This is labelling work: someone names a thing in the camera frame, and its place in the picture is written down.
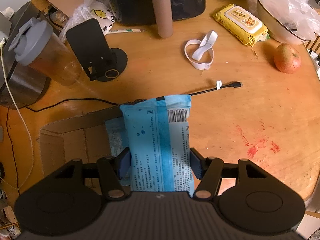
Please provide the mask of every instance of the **yellow wipes pack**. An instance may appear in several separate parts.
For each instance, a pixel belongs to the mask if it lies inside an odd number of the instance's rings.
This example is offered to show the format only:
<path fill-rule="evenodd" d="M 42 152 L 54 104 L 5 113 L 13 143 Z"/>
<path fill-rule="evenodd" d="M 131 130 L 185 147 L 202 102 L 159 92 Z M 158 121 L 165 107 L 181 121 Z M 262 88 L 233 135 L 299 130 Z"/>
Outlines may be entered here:
<path fill-rule="evenodd" d="M 262 21 L 234 4 L 212 14 L 212 17 L 247 46 L 252 47 L 258 38 L 268 33 Z"/>

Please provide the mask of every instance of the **charging cable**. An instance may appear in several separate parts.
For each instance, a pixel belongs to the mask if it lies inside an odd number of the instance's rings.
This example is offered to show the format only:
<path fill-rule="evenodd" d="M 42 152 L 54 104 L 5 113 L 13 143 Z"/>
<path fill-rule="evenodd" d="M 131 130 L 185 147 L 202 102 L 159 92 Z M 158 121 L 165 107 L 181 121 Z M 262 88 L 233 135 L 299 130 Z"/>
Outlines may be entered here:
<path fill-rule="evenodd" d="M 29 171 L 27 177 L 25 178 L 25 180 L 23 181 L 23 183 L 20 185 L 20 187 L 17 185 L 18 187 L 16 188 L 16 187 L 10 185 L 8 182 L 6 182 L 3 178 L 0 177 L 0 179 L 1 179 L 5 184 L 7 184 L 8 186 L 12 187 L 13 189 L 20 190 L 20 189 L 22 188 L 22 186 L 25 184 L 25 182 L 27 181 L 27 179 L 30 177 L 30 174 L 31 174 L 31 172 L 32 172 L 32 169 L 33 169 L 33 166 L 34 166 L 34 152 L 33 152 L 33 144 L 32 144 L 32 138 L 31 138 L 31 135 L 30 135 L 30 131 L 29 131 L 29 129 L 28 129 L 28 127 L 27 127 L 27 124 L 26 124 L 26 122 L 24 121 L 24 119 L 23 119 L 23 117 L 22 117 L 22 115 L 21 115 L 21 113 L 20 113 L 20 111 L 19 111 L 19 109 L 18 109 L 18 106 L 17 106 L 17 104 L 16 104 L 16 101 L 14 100 L 13 95 L 12 95 L 11 90 L 10 90 L 9 85 L 8 85 L 7 74 L 5 73 L 4 62 L 3 62 L 3 46 L 4 46 L 4 44 L 5 44 L 5 41 L 6 41 L 5 38 L 3 38 L 2 41 L 0 42 L 0 53 L 1 53 L 1 63 L 2 63 L 2 70 L 3 70 L 4 82 L 5 82 L 5 85 L 7 86 L 7 90 L 8 90 L 8 92 L 9 92 L 9 94 L 10 94 L 11 100 L 12 100 L 12 102 L 14 103 L 14 106 L 16 107 L 16 109 L 17 109 L 17 111 L 18 111 L 18 114 L 19 114 L 19 116 L 20 116 L 20 118 L 21 118 L 24 126 L 26 127 L 27 132 L 28 132 L 29 139 L 30 139 L 30 145 L 31 145 L 31 153 L 32 153 L 32 165 L 31 165 L 31 168 L 30 168 L 30 171 Z"/>
<path fill-rule="evenodd" d="M 222 82 L 221 82 L 221 80 L 219 80 L 219 81 L 217 81 L 217 87 L 211 88 L 211 89 L 207 89 L 207 90 L 202 90 L 200 92 L 191 93 L 190 95 L 191 96 L 195 96 L 195 95 L 200 95 L 200 94 L 208 93 L 208 92 L 211 92 L 211 91 L 219 90 L 219 89 L 222 89 L 222 88 L 240 88 L 242 86 L 243 86 L 242 83 L 239 82 L 239 81 L 222 86 Z"/>

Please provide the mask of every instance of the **apple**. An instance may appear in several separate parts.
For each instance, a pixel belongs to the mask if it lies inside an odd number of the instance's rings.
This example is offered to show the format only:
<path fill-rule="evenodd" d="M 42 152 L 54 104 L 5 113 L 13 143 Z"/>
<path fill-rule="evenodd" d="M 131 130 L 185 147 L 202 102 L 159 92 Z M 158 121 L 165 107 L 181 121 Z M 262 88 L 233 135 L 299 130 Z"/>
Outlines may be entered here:
<path fill-rule="evenodd" d="M 301 66 L 298 51 L 289 44 L 281 44 L 276 48 L 274 62 L 278 70 L 283 73 L 295 73 Z"/>

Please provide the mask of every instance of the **black cable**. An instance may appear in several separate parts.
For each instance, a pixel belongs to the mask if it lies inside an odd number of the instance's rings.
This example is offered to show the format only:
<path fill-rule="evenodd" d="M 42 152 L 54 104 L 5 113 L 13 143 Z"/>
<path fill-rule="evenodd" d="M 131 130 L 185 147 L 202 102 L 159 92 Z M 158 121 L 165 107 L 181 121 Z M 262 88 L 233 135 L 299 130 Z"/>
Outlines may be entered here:
<path fill-rule="evenodd" d="M 59 25 L 59 24 L 56 24 L 56 23 L 51 19 L 51 10 L 52 10 L 52 8 L 54 8 L 54 7 L 52 6 L 52 7 L 50 8 L 50 10 L 48 11 L 49 21 L 50 21 L 53 25 L 55 25 L 55 26 L 63 29 L 63 26 L 61 26 L 61 25 Z"/>
<path fill-rule="evenodd" d="M 242 83 L 241 82 L 233 82 L 231 84 L 228 84 L 228 85 L 224 85 L 224 86 L 221 86 L 221 88 L 227 88 L 227 87 L 233 87 L 233 88 L 239 88 L 242 86 Z M 207 93 L 207 92 L 211 92 L 211 91 L 214 91 L 214 90 L 217 90 L 217 88 L 212 88 L 212 89 L 208 89 L 208 90 L 203 90 L 203 91 L 200 91 L 200 92 L 196 92 L 196 93 L 191 93 L 190 95 L 191 96 L 195 96 L 195 95 L 199 95 L 199 94 L 203 94 L 203 93 Z M 110 102 L 110 101 L 107 101 L 107 100 L 103 100 L 103 99 L 100 99 L 100 98 L 68 98 L 68 99 L 64 99 L 52 106 L 47 106 L 47 107 L 44 107 L 44 108 L 41 108 L 41 109 L 38 109 L 38 110 L 35 110 L 35 109 L 32 109 L 28 106 L 26 106 L 26 109 L 29 109 L 31 110 L 32 112 L 41 112 L 43 110 L 46 110 L 46 109 L 49 109 L 49 108 L 52 108 L 52 107 L 55 107 L 57 105 L 60 105 L 64 102 L 67 102 L 67 101 L 86 101 L 86 100 L 92 100 L 92 101 L 100 101 L 100 102 L 103 102 L 103 103 L 107 103 L 109 105 L 113 105 L 113 106 L 119 106 L 121 104 L 117 104 L 117 103 L 113 103 L 113 102 Z"/>
<path fill-rule="evenodd" d="M 14 166 L 16 167 L 16 174 L 17 174 L 17 188 L 19 188 L 19 185 L 18 185 L 18 168 L 17 168 L 16 158 L 15 158 L 15 156 L 14 156 L 12 139 L 11 139 L 11 136 L 10 136 L 10 133 L 9 133 L 9 130 L 8 130 L 8 119 L 9 119 L 9 108 L 8 108 L 8 112 L 7 112 L 7 120 L 6 120 L 6 122 L 5 122 L 5 126 L 6 126 L 6 128 L 7 128 L 7 134 L 8 134 L 8 137 L 9 137 L 9 139 L 10 139 L 10 143 L 11 143 L 13 161 L 14 161 Z"/>
<path fill-rule="evenodd" d="M 228 87 L 232 87 L 232 88 L 239 88 L 242 86 L 242 83 L 241 82 L 233 82 L 231 84 L 228 84 L 228 85 L 224 85 L 224 86 L 221 86 L 220 88 L 228 88 Z M 195 96 L 195 95 L 200 95 L 200 94 L 203 94 L 203 93 L 207 93 L 207 92 L 211 92 L 211 91 L 215 91 L 217 90 L 217 88 L 211 88 L 211 89 L 207 89 L 207 90 L 202 90 L 200 92 L 195 92 L 195 93 L 191 93 L 190 95 L 191 96 Z"/>
<path fill-rule="evenodd" d="M 107 103 L 109 105 L 113 105 L 113 106 L 119 106 L 120 104 L 117 104 L 117 103 L 113 103 L 113 102 L 110 102 L 110 101 L 107 101 L 107 100 L 103 100 L 103 99 L 100 99 L 100 98 L 68 98 L 68 99 L 64 99 L 52 106 L 47 106 L 47 107 L 44 107 L 44 108 L 41 108 L 41 109 L 38 109 L 38 110 L 34 110 L 28 106 L 26 106 L 26 109 L 29 109 L 31 110 L 32 112 L 40 112 L 40 111 L 43 111 L 43 110 L 46 110 L 46 109 L 49 109 L 49 108 L 52 108 L 52 107 L 55 107 L 57 105 L 60 105 L 64 102 L 67 102 L 67 101 L 85 101 L 85 100 L 92 100 L 92 101 L 100 101 L 100 102 L 103 102 L 103 103 Z"/>

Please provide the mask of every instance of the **rubber band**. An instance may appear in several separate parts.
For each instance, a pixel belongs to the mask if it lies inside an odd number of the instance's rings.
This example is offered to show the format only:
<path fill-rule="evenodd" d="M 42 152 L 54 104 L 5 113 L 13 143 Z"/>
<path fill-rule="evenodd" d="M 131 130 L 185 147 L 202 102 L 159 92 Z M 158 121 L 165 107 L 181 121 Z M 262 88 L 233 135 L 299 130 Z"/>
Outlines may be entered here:
<path fill-rule="evenodd" d="M 116 75 L 115 77 L 108 77 L 108 76 L 107 76 L 107 73 L 110 72 L 110 71 L 116 71 L 116 72 L 117 72 L 117 75 Z M 113 78 L 118 77 L 118 76 L 120 75 L 120 73 L 119 73 L 119 71 L 116 70 L 116 69 L 109 69 L 109 70 L 107 70 L 107 71 L 105 72 L 104 75 L 105 75 L 107 78 L 113 79 Z"/>

